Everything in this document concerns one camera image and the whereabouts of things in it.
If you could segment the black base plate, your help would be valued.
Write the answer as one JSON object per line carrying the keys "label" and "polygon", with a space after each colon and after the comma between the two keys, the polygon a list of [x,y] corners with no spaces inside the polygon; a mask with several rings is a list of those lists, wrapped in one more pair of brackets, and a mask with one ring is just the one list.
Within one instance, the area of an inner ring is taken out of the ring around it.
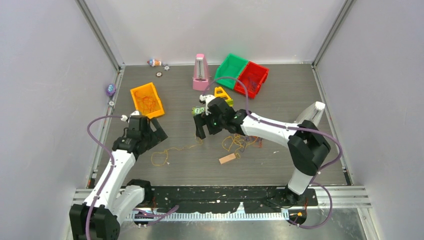
{"label": "black base plate", "polygon": [[153,186],[140,208],[166,213],[178,206],[177,213],[234,213],[242,206],[246,213],[277,213],[294,207],[316,207],[314,189],[291,197],[283,186]]}

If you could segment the small clown figurine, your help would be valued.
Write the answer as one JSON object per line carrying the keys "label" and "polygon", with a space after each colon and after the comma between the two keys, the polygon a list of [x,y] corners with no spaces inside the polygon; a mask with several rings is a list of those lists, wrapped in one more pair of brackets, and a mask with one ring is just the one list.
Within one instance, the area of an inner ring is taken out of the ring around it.
{"label": "small clown figurine", "polygon": [[149,59],[146,63],[151,67],[159,67],[163,65],[160,60],[154,58]]}

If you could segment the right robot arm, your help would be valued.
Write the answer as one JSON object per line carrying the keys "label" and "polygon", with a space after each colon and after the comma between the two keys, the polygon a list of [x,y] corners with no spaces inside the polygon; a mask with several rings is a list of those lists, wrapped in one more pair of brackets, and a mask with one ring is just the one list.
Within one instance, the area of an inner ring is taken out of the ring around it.
{"label": "right robot arm", "polygon": [[287,123],[245,109],[235,111],[223,98],[210,94],[201,95],[199,101],[204,104],[205,111],[193,117],[198,138],[206,137],[204,127],[207,127],[210,135],[227,130],[231,134],[258,137],[286,147],[294,172],[286,185],[285,198],[291,205],[299,205],[305,199],[305,190],[331,151],[330,144],[312,121]]}

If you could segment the green owl toy block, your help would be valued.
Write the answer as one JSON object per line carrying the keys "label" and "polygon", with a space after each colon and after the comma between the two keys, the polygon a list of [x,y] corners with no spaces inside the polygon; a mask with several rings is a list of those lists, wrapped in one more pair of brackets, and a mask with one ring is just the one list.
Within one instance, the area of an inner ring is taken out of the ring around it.
{"label": "green owl toy block", "polygon": [[192,111],[191,111],[191,113],[192,113],[193,116],[202,114],[204,112],[205,112],[205,107],[204,106],[193,107],[192,108]]}

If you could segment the purple egg toy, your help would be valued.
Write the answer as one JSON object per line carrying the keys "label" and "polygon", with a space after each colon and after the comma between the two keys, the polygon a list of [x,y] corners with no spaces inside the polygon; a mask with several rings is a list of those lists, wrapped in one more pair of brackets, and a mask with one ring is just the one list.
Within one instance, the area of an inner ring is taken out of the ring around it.
{"label": "purple egg toy", "polygon": [[112,97],[116,93],[116,90],[117,90],[117,88],[116,88],[115,84],[111,83],[106,88],[106,95],[108,97]]}

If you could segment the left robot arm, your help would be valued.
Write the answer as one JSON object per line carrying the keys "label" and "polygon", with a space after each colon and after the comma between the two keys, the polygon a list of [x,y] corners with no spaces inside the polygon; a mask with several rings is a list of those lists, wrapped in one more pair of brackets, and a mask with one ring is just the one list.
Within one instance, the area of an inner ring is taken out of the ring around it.
{"label": "left robot arm", "polygon": [[69,211],[74,240],[116,240],[126,218],[140,205],[148,207],[154,191],[147,180],[132,179],[124,190],[124,180],[138,157],[167,139],[157,118],[148,118],[139,111],[120,116],[128,126],[111,149],[108,165],[97,185],[83,200],[74,203]]}

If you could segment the upright yellow triangle block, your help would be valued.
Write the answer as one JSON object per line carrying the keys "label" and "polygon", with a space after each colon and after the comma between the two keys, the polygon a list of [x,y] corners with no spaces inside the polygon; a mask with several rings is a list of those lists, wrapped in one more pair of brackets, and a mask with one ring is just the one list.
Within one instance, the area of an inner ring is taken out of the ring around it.
{"label": "upright yellow triangle block", "polygon": [[234,106],[234,100],[221,86],[217,86],[214,88],[214,96],[216,98],[223,98],[230,107]]}

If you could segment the red plastic bin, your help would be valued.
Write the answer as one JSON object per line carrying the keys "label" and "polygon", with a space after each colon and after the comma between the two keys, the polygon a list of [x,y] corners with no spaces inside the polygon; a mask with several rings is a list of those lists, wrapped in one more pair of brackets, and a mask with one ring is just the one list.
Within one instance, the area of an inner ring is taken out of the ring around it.
{"label": "red plastic bin", "polygon": [[255,99],[268,74],[267,67],[249,61],[237,79],[246,87],[248,97]]}

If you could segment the white metronome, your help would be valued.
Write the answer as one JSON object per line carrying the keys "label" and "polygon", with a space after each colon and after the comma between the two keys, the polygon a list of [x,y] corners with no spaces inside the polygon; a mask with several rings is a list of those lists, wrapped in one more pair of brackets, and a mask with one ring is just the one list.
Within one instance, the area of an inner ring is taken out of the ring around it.
{"label": "white metronome", "polygon": [[325,108],[325,103],[316,101],[298,115],[295,120],[295,123],[301,124],[304,120],[307,120],[312,122],[316,127],[318,127],[325,112]]}

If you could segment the yellow plastic bin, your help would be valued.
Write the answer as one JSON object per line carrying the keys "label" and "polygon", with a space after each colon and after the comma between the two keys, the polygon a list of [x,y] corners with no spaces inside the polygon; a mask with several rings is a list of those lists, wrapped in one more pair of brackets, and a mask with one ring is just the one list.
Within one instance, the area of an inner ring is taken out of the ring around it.
{"label": "yellow plastic bin", "polygon": [[135,109],[149,119],[161,117],[165,114],[156,86],[152,82],[132,88],[130,94]]}

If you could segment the pink metronome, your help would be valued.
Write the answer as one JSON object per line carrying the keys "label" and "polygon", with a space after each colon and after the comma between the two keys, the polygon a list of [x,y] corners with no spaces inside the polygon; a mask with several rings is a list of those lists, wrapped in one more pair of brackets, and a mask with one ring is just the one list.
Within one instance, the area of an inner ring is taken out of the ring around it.
{"label": "pink metronome", "polygon": [[209,81],[210,73],[206,56],[202,53],[198,53],[195,56],[192,88],[196,91],[204,91],[210,84]]}

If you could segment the wooden block near centre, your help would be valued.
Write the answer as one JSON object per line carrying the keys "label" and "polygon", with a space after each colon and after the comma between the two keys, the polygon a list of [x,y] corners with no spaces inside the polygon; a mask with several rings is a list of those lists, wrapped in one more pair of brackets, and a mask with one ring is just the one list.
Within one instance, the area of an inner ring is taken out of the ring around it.
{"label": "wooden block near centre", "polygon": [[240,158],[240,155],[238,153],[231,153],[229,155],[219,158],[218,161],[221,165],[223,165],[232,160],[239,159],[239,158]]}

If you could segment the green plastic bin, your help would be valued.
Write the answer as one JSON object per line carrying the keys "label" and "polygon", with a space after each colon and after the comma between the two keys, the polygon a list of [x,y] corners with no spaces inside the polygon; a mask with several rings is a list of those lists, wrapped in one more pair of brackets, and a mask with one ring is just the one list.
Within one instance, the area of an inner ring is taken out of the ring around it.
{"label": "green plastic bin", "polygon": [[229,53],[215,72],[214,79],[217,79],[216,83],[233,90],[237,82],[234,79],[240,76],[248,62],[247,59]]}

